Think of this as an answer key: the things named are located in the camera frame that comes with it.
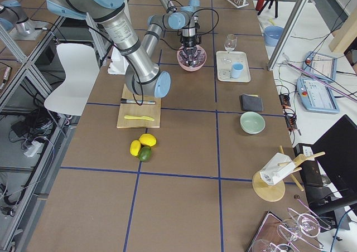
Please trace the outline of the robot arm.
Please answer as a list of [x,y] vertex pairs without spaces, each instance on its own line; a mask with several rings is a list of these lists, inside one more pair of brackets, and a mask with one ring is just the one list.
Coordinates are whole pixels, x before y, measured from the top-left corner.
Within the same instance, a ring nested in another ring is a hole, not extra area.
[[200,8],[200,0],[189,0],[187,6],[175,6],[174,0],[159,0],[166,14],[164,21],[172,29],[181,29],[186,26],[195,26],[198,23],[196,11]]
[[170,28],[182,31],[182,47],[178,55],[187,67],[201,68],[202,62],[199,60],[203,56],[197,35],[200,1],[190,0],[188,6],[181,8],[176,8],[172,0],[160,2],[166,13],[148,19],[149,28],[144,39],[140,40],[125,14],[126,0],[46,0],[48,10],[56,15],[77,20],[91,16],[94,22],[101,24],[130,65],[126,72],[128,90],[155,98],[165,97],[171,86],[169,73],[160,70],[151,60],[163,30]]

